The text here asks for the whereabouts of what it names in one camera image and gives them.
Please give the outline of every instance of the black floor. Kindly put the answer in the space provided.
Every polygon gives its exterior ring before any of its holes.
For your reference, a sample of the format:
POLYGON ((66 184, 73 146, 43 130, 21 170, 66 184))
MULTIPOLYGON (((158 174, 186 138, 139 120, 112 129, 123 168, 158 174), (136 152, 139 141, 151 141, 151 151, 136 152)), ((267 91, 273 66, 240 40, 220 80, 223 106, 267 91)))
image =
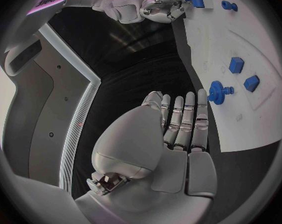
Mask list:
MULTIPOLYGON (((139 106, 151 91, 169 94, 173 106, 176 96, 196 92, 201 84, 191 66, 187 70, 184 67, 191 64, 191 57, 182 17, 173 23, 172 29, 169 24, 148 20, 117 24, 89 8, 66 8, 50 24, 102 78, 76 153, 72 195, 78 198, 89 190, 86 179, 94 172, 93 147, 114 120, 139 106)), ((236 210, 257 188, 278 143, 221 153, 210 107, 208 142, 218 175, 218 194, 205 223, 215 224, 236 210)))

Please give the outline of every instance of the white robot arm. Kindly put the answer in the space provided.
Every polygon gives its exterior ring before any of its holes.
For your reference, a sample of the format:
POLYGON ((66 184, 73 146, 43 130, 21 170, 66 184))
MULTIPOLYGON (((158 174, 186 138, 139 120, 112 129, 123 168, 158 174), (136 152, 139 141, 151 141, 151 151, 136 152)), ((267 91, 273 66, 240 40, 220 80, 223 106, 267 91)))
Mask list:
POLYGON ((92 7, 123 24, 145 18, 171 23, 184 13, 188 3, 185 0, 67 0, 63 7, 67 6, 92 7))

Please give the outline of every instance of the blue cube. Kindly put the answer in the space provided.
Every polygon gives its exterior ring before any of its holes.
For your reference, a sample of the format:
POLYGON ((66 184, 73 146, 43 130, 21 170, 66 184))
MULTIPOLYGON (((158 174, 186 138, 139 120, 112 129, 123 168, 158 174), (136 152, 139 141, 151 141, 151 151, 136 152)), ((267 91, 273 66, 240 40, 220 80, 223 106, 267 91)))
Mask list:
POLYGON ((244 86, 248 91, 254 92, 259 83, 260 83, 260 80, 258 76, 252 76, 246 79, 244 86))
POLYGON ((233 74, 241 73, 243 65, 244 65, 244 61, 241 58, 232 57, 231 62, 230 62, 230 66, 229 66, 229 70, 233 74))

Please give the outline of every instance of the white panel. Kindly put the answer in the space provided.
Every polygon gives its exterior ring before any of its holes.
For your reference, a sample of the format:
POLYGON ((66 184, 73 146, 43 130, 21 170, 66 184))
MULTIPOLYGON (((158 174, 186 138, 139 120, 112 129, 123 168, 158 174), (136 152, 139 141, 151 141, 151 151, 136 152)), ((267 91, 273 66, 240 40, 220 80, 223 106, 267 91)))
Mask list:
POLYGON ((282 65, 278 40, 263 14, 249 1, 236 3, 238 12, 224 10, 223 0, 212 0, 214 9, 191 7, 185 27, 192 65, 208 91, 212 81, 233 86, 235 94, 211 107, 222 152, 268 145, 282 138, 282 65), (241 74, 229 71, 231 57, 245 61, 241 74), (260 84, 251 93, 247 78, 257 75, 260 84))
POLYGON ((2 147, 2 136, 6 116, 11 101, 16 91, 15 84, 9 79, 2 67, 0 66, 0 145, 2 147))

